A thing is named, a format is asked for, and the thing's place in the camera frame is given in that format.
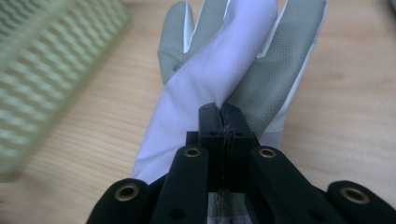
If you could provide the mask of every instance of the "glove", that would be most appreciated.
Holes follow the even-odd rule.
[[[186,132],[198,130],[198,108],[224,104],[262,49],[276,12],[276,0],[208,0],[192,29],[187,3],[169,10],[159,50],[166,84],[133,178],[150,184],[169,171]]]

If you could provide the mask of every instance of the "table surface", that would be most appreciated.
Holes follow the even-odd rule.
[[[161,93],[157,48],[176,1],[126,1],[124,38],[21,176],[0,184],[0,223],[84,223],[129,177]],[[201,0],[190,0],[197,16]],[[396,207],[396,14],[388,1],[329,1],[280,149],[315,186],[351,180]]]

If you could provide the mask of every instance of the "black plastic part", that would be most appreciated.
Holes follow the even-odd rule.
[[[225,162],[223,124],[215,103],[201,106],[198,112],[198,143],[209,151],[208,190],[218,191],[222,188]]]
[[[180,148],[163,184],[150,223],[206,223],[207,167],[208,153],[205,148]]]
[[[131,200],[119,201],[117,199],[117,191],[124,186],[134,185],[134,190],[137,194]],[[125,192],[120,192],[122,195],[131,194],[131,190],[126,188]],[[137,179],[127,178],[114,183],[96,206],[93,208],[87,224],[114,224],[114,223],[147,223],[148,212],[146,211],[146,204],[149,200],[149,186]]]
[[[272,147],[255,147],[249,163],[251,173],[247,200],[260,193],[267,201],[276,223],[346,223],[279,150]],[[262,210],[248,210],[254,223]]]
[[[396,211],[359,184],[350,181],[331,183],[326,196],[349,223],[396,223]]]
[[[232,192],[246,192],[248,186],[248,157],[259,143],[248,127],[242,111],[233,105],[224,105],[220,115],[224,123],[225,187]]]

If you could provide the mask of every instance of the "glove finger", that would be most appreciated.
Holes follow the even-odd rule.
[[[294,83],[304,72],[325,9],[326,0],[288,1],[265,56],[250,66],[227,100],[243,110],[251,130],[258,137],[274,117],[282,113],[283,120],[278,120],[276,127],[277,131],[283,129],[291,100],[290,90],[292,87],[295,90]]]
[[[227,0],[205,0],[191,38],[189,54],[194,54],[219,31],[226,13]]]
[[[158,49],[163,84],[188,60],[184,46],[190,44],[193,26],[191,7],[187,2],[174,4],[166,14]]]

